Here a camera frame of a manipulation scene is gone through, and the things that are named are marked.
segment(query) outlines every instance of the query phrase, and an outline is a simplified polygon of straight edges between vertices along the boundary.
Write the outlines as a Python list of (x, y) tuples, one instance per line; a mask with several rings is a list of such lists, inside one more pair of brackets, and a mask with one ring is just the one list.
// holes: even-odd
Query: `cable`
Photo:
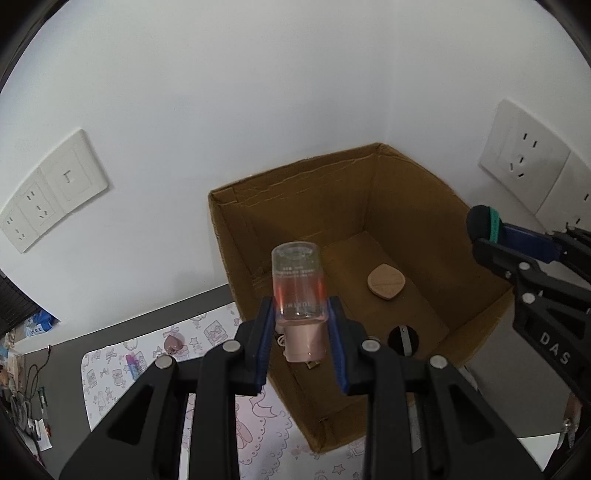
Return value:
[[(18, 394), (22, 395), (22, 400), (18, 398)], [(33, 444), (35, 444), (35, 449), (37, 450), (37, 459), (44, 468), (47, 468), (43, 458), (41, 457), (41, 449), (39, 447), (39, 442), (37, 440), (36, 434), (32, 434), (27, 429), (27, 420), (28, 420), (28, 411), (30, 410), (30, 404), (25, 399), (24, 394), (21, 391), (17, 391), (16, 397), (11, 397), (10, 401), (10, 410), (8, 410), (5, 405), (0, 403), (0, 408), (6, 411), (8, 414), (8, 418), (12, 420), (13, 425), (15, 428), (24, 436), (27, 436)]]
[[(25, 383), (25, 399), (31, 401), (31, 399), (33, 398), (33, 396), (35, 396), (35, 393), (37, 393), (37, 387), (39, 386), (39, 373), (41, 372), (41, 370), (43, 370), (45, 368), (45, 366), (47, 365), (47, 362), (49, 361), (49, 357), (51, 355), (51, 345), (47, 345), (47, 358), (45, 360), (45, 363), (43, 363), (43, 365), (41, 367), (38, 367), (37, 364), (32, 364), (29, 367), (29, 370), (27, 372), (27, 382)], [(33, 367), (35, 367), (35, 375), (33, 376), (33, 380), (31, 381), (31, 393), (29, 396), (27, 396), (27, 391), (28, 391), (28, 387), (29, 387), (29, 379), (31, 378), (31, 370), (33, 369)]]

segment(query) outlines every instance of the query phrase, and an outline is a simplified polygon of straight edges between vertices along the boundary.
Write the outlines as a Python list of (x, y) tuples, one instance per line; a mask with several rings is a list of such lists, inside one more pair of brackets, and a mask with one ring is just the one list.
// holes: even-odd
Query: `switch plate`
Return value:
[(40, 165), (59, 205), (69, 213), (108, 187), (83, 130), (78, 130)]
[(12, 198), (39, 235), (47, 232), (65, 215), (39, 169), (23, 182)]
[(504, 99), (480, 165), (536, 213), (556, 182), (570, 148), (540, 121)]
[(39, 234), (12, 200), (0, 214), (0, 228), (20, 253), (25, 252), (39, 238)]
[(574, 152), (536, 217), (549, 232), (564, 232), (567, 224), (591, 230), (591, 168)]

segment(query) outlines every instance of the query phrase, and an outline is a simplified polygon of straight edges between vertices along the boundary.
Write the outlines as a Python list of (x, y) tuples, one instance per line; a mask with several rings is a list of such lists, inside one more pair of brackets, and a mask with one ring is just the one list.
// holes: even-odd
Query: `metal screw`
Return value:
[(170, 355), (160, 355), (154, 363), (159, 369), (164, 370), (173, 364), (173, 358)]
[(240, 345), (240, 342), (238, 340), (228, 340), (227, 342), (224, 342), (222, 348), (228, 353), (233, 353), (240, 350), (241, 346), (242, 345)]
[(429, 363), (431, 364), (432, 367), (435, 368), (445, 368), (447, 367), (447, 358), (445, 358), (442, 355), (433, 355), (430, 359), (429, 359)]
[(380, 348), (380, 344), (377, 340), (367, 339), (361, 344), (361, 348), (366, 352), (377, 352)]
[(529, 305), (535, 302), (535, 295), (533, 293), (526, 292), (521, 296), (521, 300), (523, 300), (523, 303), (527, 303)]

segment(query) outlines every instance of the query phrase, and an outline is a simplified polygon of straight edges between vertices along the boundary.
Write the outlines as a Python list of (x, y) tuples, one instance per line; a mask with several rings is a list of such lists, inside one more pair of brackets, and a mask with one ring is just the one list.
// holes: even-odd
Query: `wooden coaster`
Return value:
[(384, 300), (393, 299), (400, 293), (406, 278), (402, 272), (385, 263), (375, 268), (368, 276), (368, 287), (378, 297)]

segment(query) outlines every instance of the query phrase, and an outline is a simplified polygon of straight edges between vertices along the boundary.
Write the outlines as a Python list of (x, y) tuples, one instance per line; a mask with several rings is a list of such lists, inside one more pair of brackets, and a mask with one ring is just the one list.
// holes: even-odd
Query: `gray desk surface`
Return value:
[[(145, 335), (231, 301), (230, 288), (225, 285), (52, 347), (51, 358), (39, 375), (39, 386), (45, 387), (51, 424), (53, 448), (42, 454), (49, 473), (57, 478), (68, 458), (90, 432), (80, 374), (85, 353)], [(25, 356), (25, 367), (31, 363), (42, 365), (46, 354), (47, 350), (29, 353)]]
[[(80, 363), (82, 356), (106, 345), (144, 335), (208, 312), (232, 301), (227, 285), (127, 322), (53, 347), (40, 374), (45, 386), (53, 448), (43, 452), (49, 473), (59, 476), (74, 450), (90, 432)], [(559, 430), (568, 388), (511, 327), (509, 312), (469, 362), (483, 396), (519, 437)], [(25, 356), (25, 364), (41, 365), (46, 351)]]

